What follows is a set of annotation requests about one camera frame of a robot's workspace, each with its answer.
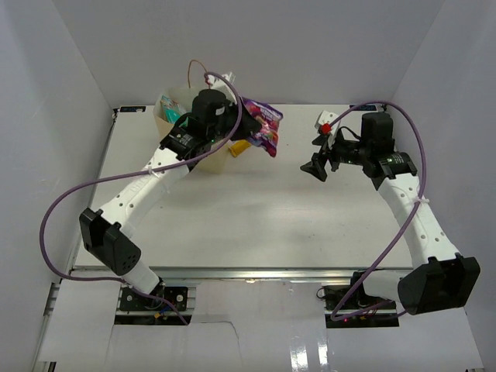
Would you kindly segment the teal candy bag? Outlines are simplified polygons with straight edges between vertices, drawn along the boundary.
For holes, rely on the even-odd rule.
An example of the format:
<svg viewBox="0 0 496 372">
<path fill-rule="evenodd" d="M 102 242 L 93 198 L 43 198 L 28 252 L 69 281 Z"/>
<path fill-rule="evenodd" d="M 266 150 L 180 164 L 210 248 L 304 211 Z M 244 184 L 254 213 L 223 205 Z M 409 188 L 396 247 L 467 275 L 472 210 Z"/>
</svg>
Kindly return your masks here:
<svg viewBox="0 0 496 372">
<path fill-rule="evenodd" d="M 175 124 L 179 118 L 186 114 L 188 110 L 179 102 L 162 95 L 160 99 L 160 114 L 165 122 Z"/>
</svg>

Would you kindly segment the pink purple gummy bag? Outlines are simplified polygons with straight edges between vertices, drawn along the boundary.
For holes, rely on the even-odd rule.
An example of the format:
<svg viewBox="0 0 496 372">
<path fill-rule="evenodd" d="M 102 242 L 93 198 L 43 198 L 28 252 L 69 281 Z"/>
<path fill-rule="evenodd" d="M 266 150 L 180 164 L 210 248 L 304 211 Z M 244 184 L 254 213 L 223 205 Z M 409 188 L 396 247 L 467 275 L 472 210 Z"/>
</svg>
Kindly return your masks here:
<svg viewBox="0 0 496 372">
<path fill-rule="evenodd" d="M 271 157 L 276 157 L 278 130 L 283 114 L 267 103 L 250 98 L 242 98 L 242 100 L 250 116 L 260 124 L 260 129 L 251 134 L 247 141 L 253 146 L 264 149 Z"/>
</svg>

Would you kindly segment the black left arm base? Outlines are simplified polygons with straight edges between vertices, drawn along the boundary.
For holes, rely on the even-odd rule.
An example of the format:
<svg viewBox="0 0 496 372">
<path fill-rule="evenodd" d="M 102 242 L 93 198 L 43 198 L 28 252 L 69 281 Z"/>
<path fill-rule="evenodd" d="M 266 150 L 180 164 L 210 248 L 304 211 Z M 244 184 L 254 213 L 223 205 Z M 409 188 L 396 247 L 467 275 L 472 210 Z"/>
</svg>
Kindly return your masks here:
<svg viewBox="0 0 496 372">
<path fill-rule="evenodd" d="M 152 312 L 157 319 L 177 316 L 188 308 L 188 288 L 160 284 L 152 294 L 139 294 L 129 285 L 122 286 L 117 309 L 126 314 Z"/>
</svg>

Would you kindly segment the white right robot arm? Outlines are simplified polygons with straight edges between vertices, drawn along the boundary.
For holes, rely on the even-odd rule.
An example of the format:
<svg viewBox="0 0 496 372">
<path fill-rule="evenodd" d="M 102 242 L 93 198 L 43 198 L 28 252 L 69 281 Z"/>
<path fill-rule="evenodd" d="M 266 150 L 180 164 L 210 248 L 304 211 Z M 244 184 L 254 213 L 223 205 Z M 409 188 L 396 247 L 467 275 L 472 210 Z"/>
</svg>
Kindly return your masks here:
<svg viewBox="0 0 496 372">
<path fill-rule="evenodd" d="M 423 195 L 424 186 L 411 157 L 395 148 L 394 122 L 386 112 L 368 112 L 359 134 L 343 135 L 337 114 L 323 111 L 315 123 L 319 151 L 301 170 L 320 181 L 326 167 L 361 167 L 387 203 L 405 239 L 412 261 L 408 274 L 375 267 L 353 274 L 350 289 L 338 305 L 350 299 L 369 309 L 377 299 L 401 304 L 410 315 L 439 312 L 466 305 L 481 269 L 475 257 L 465 257 L 451 243 Z"/>
</svg>

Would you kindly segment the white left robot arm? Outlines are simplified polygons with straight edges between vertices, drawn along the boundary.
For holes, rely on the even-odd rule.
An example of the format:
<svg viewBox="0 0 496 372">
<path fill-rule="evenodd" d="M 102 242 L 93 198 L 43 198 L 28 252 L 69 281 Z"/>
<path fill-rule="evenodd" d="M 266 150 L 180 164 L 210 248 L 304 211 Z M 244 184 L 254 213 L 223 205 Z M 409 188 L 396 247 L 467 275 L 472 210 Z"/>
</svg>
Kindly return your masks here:
<svg viewBox="0 0 496 372">
<path fill-rule="evenodd" d="M 201 155 L 220 148 L 226 137 L 245 140 L 261 128 L 244 105 L 232 103 L 221 91 L 204 89 L 193 99 L 191 111 L 160 141 L 145 173 L 100 209 L 87 208 L 80 214 L 84 248 L 135 288 L 145 308 L 159 307 L 164 290 L 131 240 L 136 227 L 164 193 L 195 168 Z"/>
</svg>

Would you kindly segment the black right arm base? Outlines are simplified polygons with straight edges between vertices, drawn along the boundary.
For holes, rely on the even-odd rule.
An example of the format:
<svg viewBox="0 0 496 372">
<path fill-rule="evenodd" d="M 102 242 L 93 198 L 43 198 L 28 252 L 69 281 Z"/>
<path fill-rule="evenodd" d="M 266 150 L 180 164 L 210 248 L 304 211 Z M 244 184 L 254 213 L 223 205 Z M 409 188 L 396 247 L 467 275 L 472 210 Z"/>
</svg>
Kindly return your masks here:
<svg viewBox="0 0 496 372">
<path fill-rule="evenodd" d="M 365 294 L 360 287 L 337 312 L 337 316 L 345 315 L 346 319 L 333 321 L 331 314 L 339 301 L 345 296 L 359 273 L 354 273 L 348 284 L 327 284 L 320 287 L 315 293 L 317 299 L 324 303 L 325 325 L 327 329 L 372 329 L 399 327 L 398 310 L 394 302 L 387 302 L 384 306 L 374 310 L 364 311 L 372 305 L 380 304 L 384 299 L 371 297 Z"/>
</svg>

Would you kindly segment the yellow snack bar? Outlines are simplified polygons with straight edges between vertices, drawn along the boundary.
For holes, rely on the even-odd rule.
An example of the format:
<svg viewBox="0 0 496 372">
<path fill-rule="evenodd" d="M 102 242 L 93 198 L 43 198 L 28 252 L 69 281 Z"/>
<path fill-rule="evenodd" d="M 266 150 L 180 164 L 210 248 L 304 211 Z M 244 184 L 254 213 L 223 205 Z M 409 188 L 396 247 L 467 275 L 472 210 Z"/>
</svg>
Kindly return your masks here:
<svg viewBox="0 0 496 372">
<path fill-rule="evenodd" d="M 233 157 L 238 157 L 241 153 L 251 147 L 251 143 L 246 140 L 239 140 L 234 142 L 229 147 L 229 152 Z"/>
</svg>

